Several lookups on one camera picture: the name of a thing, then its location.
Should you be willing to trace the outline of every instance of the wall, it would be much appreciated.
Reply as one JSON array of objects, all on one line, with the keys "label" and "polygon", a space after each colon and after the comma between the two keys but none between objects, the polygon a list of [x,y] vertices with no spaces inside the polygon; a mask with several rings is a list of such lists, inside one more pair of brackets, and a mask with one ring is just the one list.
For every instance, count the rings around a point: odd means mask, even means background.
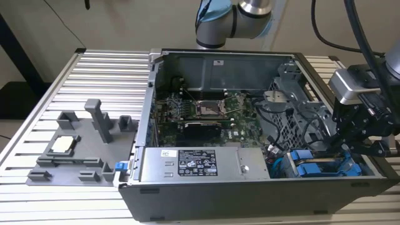
[{"label": "wall", "polygon": [[[91,0],[90,10],[83,0],[48,3],[87,48],[196,48],[198,0]],[[79,41],[42,0],[0,0],[0,13],[39,73],[51,81],[82,47]],[[227,49],[259,51],[262,46],[263,39],[227,41]]]},{"label": "wall", "polygon": [[[400,1],[358,0],[359,17],[375,51],[387,52],[400,39]],[[316,21],[323,37],[348,47],[358,47],[342,0],[318,0]],[[323,44],[311,26],[311,0],[288,0],[272,51],[306,55],[336,55],[346,65],[364,63],[360,53],[346,52]]]},{"label": "wall", "polygon": [[[48,0],[71,30],[92,49],[150,50],[154,47],[195,48],[195,0]],[[347,65],[362,63],[358,53],[326,46],[311,27],[311,0],[287,0],[282,23],[272,44],[264,40],[228,39],[227,49],[303,52],[336,55]],[[387,51],[400,37],[399,0],[358,0],[364,30],[376,51]],[[74,50],[82,47],[55,13],[42,0],[0,0],[0,13],[46,81],[52,81]],[[358,46],[342,0],[318,0],[318,24],[332,42]],[[0,50],[0,85],[22,80]]]},{"label": "wall", "polygon": [[10,81],[24,81],[18,68],[15,67],[7,53],[0,47],[0,88]]}]

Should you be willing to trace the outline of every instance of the white label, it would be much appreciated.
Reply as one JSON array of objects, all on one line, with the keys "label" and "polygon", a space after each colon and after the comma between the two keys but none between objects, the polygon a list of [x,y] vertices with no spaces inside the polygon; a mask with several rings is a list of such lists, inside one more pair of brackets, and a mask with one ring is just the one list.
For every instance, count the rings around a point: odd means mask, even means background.
[{"label": "white label", "polygon": [[224,65],[224,60],[215,60],[214,65],[215,66],[223,66]]},{"label": "white label", "polygon": [[272,153],[276,154],[279,151],[280,151],[280,149],[279,149],[279,148],[275,148],[275,149],[272,150]]},{"label": "white label", "polygon": [[176,150],[162,150],[162,157],[176,157]]}]

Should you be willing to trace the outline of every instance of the blue latch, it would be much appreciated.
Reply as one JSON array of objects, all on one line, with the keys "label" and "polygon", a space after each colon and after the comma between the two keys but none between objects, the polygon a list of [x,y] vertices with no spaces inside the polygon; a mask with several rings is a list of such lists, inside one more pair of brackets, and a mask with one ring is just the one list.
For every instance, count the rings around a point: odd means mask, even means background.
[{"label": "blue latch", "polygon": [[115,171],[127,172],[128,171],[128,163],[123,163],[123,162],[116,163]]}]

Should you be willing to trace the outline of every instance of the barcode label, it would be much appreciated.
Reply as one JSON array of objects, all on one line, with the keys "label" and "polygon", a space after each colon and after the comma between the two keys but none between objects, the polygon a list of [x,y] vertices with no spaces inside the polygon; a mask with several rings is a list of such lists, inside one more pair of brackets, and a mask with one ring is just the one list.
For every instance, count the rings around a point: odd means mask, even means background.
[{"label": "barcode label", "polygon": [[176,157],[176,150],[162,150],[162,157]]},{"label": "barcode label", "polygon": [[223,66],[224,65],[224,60],[215,60],[214,65],[215,66]]}]

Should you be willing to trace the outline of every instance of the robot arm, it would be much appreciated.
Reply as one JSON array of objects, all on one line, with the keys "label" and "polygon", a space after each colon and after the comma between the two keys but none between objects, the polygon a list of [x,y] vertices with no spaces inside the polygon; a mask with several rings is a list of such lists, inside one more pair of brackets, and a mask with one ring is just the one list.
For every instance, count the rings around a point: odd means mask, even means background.
[{"label": "robot arm", "polygon": [[[334,121],[336,134],[328,138],[330,150],[340,148],[379,157],[399,157],[400,145],[391,149],[390,135],[400,133],[400,42],[376,59],[360,26],[354,0],[346,0],[350,22],[367,65],[336,70],[330,85],[336,95]],[[372,144],[371,136],[383,137]]]},{"label": "robot arm", "polygon": [[256,38],[270,29],[270,0],[204,0],[196,20],[196,42],[200,49],[220,49],[227,38]]}]

